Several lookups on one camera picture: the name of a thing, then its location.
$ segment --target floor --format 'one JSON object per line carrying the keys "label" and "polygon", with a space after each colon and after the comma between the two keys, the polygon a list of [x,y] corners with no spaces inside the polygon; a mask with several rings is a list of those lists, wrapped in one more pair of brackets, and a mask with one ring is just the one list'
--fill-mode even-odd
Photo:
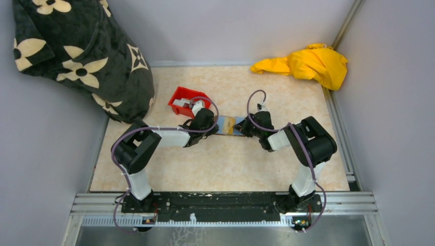
{"label": "floor", "polygon": [[[332,136],[333,128],[322,88],[316,81],[291,76],[252,74],[249,67],[184,67],[152,69],[157,94],[144,122],[176,126],[188,119],[167,105],[177,86],[206,93],[221,115],[245,117],[249,95],[263,89],[275,128],[314,116]],[[262,95],[254,96],[251,112]],[[91,191],[124,191],[126,182],[112,163],[110,147],[129,126],[110,120],[97,161]],[[210,136],[189,147],[157,149],[146,170],[155,191],[288,191],[299,161],[291,148],[269,153],[257,139]],[[337,152],[318,178],[327,191],[348,191],[343,162]]]}

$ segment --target yellow cloth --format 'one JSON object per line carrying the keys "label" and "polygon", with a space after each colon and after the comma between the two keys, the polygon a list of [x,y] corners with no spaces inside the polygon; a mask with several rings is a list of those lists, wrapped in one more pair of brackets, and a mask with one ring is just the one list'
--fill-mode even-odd
{"label": "yellow cloth", "polygon": [[312,44],[286,57],[259,61],[251,67],[253,73],[264,71],[293,75],[297,79],[315,79],[330,90],[338,90],[346,76],[347,59],[326,44]]}

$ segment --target wall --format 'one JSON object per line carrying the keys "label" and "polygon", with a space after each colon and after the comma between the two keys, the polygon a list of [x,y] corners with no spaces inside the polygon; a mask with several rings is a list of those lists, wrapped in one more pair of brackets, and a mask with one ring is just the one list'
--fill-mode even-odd
{"label": "wall", "polygon": [[332,44],[353,0],[108,2],[152,66],[188,66],[250,65]]}
{"label": "wall", "polygon": [[20,74],[14,29],[11,1],[0,1],[0,245],[60,245],[106,117],[53,81]]}
{"label": "wall", "polygon": [[336,93],[363,186],[391,245],[433,245],[435,2],[366,1]]}

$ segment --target floral patterned blanket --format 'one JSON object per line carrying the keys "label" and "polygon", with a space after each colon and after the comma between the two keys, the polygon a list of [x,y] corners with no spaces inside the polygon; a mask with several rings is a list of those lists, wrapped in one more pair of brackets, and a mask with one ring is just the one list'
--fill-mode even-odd
{"label": "floral patterned blanket", "polygon": [[13,0],[18,70],[92,98],[113,119],[142,119],[153,103],[151,69],[107,0]]}

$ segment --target red plastic bin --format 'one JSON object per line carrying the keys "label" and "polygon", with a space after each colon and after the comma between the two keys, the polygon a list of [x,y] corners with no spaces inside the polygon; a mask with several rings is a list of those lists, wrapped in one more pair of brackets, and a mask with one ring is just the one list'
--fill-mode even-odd
{"label": "red plastic bin", "polygon": [[[210,99],[210,97],[208,97],[204,92],[194,91],[194,90],[187,89],[185,87],[178,86],[174,92],[174,95],[172,96],[171,100],[169,101],[168,105],[171,106],[171,108],[175,114],[182,114],[182,115],[186,115],[186,116],[189,116],[191,118],[194,118],[195,116],[193,115],[193,112],[191,109],[183,108],[183,107],[174,105],[173,102],[176,99],[180,100],[182,98],[190,100],[196,96],[203,96],[203,97]],[[203,102],[204,102],[204,106],[206,109],[210,108],[211,103],[209,101],[203,100]]]}

